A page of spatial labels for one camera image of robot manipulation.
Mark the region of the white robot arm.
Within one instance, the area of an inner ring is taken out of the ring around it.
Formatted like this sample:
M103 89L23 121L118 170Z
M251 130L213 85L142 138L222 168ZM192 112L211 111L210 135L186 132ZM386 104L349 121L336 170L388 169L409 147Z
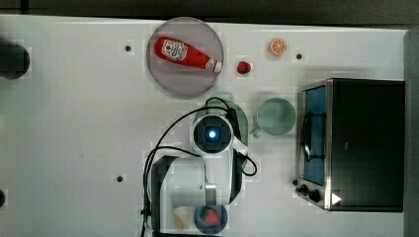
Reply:
M240 193L248 147L236 110L197 118L191 146L194 151L186 158L164 155L150 168L146 215L151 218L153 237L210 237L220 233L228 220L224 208ZM195 228L185 233L176 228L178 207L195 210Z

